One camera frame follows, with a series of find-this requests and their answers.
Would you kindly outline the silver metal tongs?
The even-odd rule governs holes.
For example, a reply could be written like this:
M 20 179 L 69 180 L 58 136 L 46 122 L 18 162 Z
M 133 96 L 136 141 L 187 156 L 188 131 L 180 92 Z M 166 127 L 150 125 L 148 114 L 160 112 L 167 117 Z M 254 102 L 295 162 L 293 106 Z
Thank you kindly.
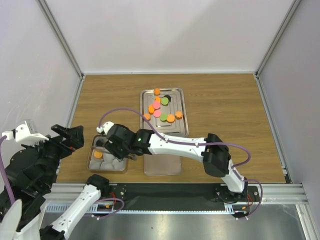
M 121 146 L 117 146 L 114 143 L 110 142 L 97 142 L 98 145 L 94 145 L 93 148 L 95 150 L 101 151 L 103 153 L 108 153 L 113 155 L 115 158 L 117 158 L 119 161 L 122 161 L 123 159 L 130 159 L 136 161 L 138 157 L 130 153 L 128 150 L 124 149 Z

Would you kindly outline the tan round biscuit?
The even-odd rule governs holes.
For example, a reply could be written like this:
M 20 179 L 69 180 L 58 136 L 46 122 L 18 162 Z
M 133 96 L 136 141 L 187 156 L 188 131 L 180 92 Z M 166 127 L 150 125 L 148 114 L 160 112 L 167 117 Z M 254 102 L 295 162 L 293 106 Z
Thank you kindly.
M 100 152 L 100 151 L 95 151 L 95 152 L 93 153 L 93 156 L 94 156 L 96 159 L 101 159 L 101 158 L 103 158 L 103 153 Z
M 174 123 L 175 120 L 176 120 L 176 118 L 175 118 L 175 116 L 174 116 L 173 114 L 168 114 L 168 115 L 167 115 L 166 121 L 167 121 L 168 123 Z

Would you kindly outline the rose gold cookie tin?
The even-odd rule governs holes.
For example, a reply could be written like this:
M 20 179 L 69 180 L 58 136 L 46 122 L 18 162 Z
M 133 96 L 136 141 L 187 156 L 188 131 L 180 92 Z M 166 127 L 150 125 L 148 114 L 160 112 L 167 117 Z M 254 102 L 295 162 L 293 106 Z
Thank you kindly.
M 106 173 L 119 173 L 123 174 L 127 171 L 128 160 L 118 160 L 110 153 L 103 153 L 100 150 L 93 148 L 94 145 L 98 145 L 98 141 L 106 143 L 107 139 L 101 135 L 95 135 L 92 139 L 92 144 L 89 150 L 87 159 L 87 169 L 92 172 L 106 172 Z M 97 159 L 94 157 L 94 152 L 99 151 L 103 153 L 103 158 Z

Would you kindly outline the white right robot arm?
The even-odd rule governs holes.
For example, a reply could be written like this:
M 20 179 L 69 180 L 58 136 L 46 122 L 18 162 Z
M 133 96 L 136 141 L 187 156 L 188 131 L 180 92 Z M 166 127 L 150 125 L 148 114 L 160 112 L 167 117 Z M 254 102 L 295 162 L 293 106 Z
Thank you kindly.
M 131 156 L 173 155 L 196 160 L 203 164 L 207 175 L 221 178 L 227 194 L 233 201 L 242 201 L 248 196 L 248 184 L 232 162 L 229 143 L 215 134 L 207 137 L 187 138 L 159 133 L 154 127 L 131 131 L 128 127 L 105 122 L 97 132 L 106 137 L 104 148 L 118 160 Z

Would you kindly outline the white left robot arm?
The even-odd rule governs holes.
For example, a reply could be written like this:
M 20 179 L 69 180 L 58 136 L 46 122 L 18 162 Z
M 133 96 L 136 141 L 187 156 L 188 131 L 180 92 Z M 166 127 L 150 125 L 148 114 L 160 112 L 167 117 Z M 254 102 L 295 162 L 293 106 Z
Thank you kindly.
M 79 196 L 53 223 L 41 227 L 45 195 L 51 193 L 60 160 L 84 146 L 84 127 L 55 124 L 57 136 L 42 135 L 25 121 L 2 133 L 1 141 L 15 140 L 23 148 L 0 173 L 5 188 L 0 194 L 0 238 L 2 240 L 67 240 L 87 210 L 110 194 L 109 180 L 90 176 Z

